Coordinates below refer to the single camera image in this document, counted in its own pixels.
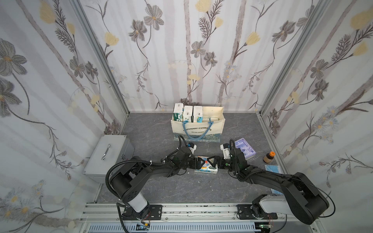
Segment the cartoon elephant tissue pack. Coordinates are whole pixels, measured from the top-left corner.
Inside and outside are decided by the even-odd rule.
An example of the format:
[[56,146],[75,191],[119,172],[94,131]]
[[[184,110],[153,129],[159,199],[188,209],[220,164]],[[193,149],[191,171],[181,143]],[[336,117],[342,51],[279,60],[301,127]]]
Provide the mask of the cartoon elephant tissue pack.
[[218,168],[216,166],[212,166],[207,157],[205,156],[198,156],[198,161],[197,161],[197,167],[201,165],[200,169],[194,170],[197,173],[208,173],[208,174],[217,174],[218,173]]

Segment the cream canvas tote bag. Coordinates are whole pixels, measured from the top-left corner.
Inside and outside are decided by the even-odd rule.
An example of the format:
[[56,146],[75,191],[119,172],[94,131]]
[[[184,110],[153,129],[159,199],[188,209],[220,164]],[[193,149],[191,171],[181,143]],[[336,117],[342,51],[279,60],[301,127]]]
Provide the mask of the cream canvas tote bag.
[[180,122],[171,120],[174,140],[178,136],[182,136],[185,140],[192,142],[214,142],[218,143],[221,140],[223,128],[225,124],[225,117],[223,115],[223,107],[203,106],[204,117],[218,117],[220,120],[215,122]]

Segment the green white tissue pack front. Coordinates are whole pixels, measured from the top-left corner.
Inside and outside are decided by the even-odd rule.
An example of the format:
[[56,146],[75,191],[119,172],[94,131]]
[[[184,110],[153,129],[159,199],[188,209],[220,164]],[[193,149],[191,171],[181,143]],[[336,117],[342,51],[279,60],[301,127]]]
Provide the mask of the green white tissue pack front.
[[194,123],[203,122],[203,107],[202,106],[193,107],[193,122]]

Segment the green white tissue pack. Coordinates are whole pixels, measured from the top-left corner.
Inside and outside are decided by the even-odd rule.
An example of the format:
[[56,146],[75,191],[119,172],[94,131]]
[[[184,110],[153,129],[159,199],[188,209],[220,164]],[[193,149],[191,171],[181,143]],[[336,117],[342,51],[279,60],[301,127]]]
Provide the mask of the green white tissue pack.
[[203,122],[203,107],[202,106],[193,107],[193,122],[194,123]]
[[175,103],[173,109],[173,120],[183,122],[184,104]]

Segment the green white tissue pack back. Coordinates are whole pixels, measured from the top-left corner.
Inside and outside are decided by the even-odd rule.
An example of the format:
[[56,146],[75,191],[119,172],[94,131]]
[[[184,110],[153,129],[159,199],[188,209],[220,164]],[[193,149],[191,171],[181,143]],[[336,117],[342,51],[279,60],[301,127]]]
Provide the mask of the green white tissue pack back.
[[184,104],[175,103],[173,109],[173,120],[183,122]]

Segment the light blue purple-logo tissue pack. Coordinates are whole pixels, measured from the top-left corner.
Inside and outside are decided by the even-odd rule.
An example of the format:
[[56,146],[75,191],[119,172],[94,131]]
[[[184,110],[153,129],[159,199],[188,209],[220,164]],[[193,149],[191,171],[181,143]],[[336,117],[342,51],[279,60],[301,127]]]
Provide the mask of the light blue purple-logo tissue pack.
[[204,117],[202,122],[215,122],[219,121],[220,119],[218,117]]

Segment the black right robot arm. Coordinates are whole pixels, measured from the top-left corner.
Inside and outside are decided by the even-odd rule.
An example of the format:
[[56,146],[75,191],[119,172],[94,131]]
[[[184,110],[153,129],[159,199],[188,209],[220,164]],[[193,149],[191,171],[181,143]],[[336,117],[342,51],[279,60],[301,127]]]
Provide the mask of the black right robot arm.
[[233,140],[223,145],[226,156],[212,156],[207,162],[213,167],[232,172],[241,183],[257,184],[282,193],[278,199],[269,195],[253,203],[265,213],[293,215],[304,224],[310,225],[330,207],[335,207],[329,195],[316,187],[303,173],[281,174],[249,165],[243,152]]

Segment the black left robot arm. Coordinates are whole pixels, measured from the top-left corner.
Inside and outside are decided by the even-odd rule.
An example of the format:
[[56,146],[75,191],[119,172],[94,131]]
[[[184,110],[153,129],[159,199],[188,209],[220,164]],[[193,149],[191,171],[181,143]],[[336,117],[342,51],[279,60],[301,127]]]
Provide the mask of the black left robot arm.
[[205,161],[195,157],[188,143],[182,136],[178,136],[179,146],[176,150],[166,155],[159,163],[142,160],[135,156],[127,161],[122,161],[112,166],[106,176],[105,185],[121,203],[116,203],[119,220],[125,233],[128,232],[124,225],[121,208],[131,208],[133,217],[139,220],[146,219],[150,213],[149,202],[141,194],[147,181],[156,175],[173,177],[181,170],[201,169]]

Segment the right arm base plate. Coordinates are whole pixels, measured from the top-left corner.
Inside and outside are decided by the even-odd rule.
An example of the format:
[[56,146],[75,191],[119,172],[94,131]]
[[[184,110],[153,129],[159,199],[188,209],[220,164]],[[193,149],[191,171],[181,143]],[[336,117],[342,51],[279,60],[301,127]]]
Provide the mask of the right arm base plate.
[[278,219],[276,213],[265,213],[258,204],[237,205],[237,218],[240,220],[273,220]]

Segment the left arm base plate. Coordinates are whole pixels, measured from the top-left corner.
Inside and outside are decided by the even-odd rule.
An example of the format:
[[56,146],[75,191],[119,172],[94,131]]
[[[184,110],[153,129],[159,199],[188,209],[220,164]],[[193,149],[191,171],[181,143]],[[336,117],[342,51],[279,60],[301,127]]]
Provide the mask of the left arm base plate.
[[163,206],[160,204],[151,204],[137,213],[133,207],[125,207],[121,213],[121,218],[123,220],[161,220],[162,208]]

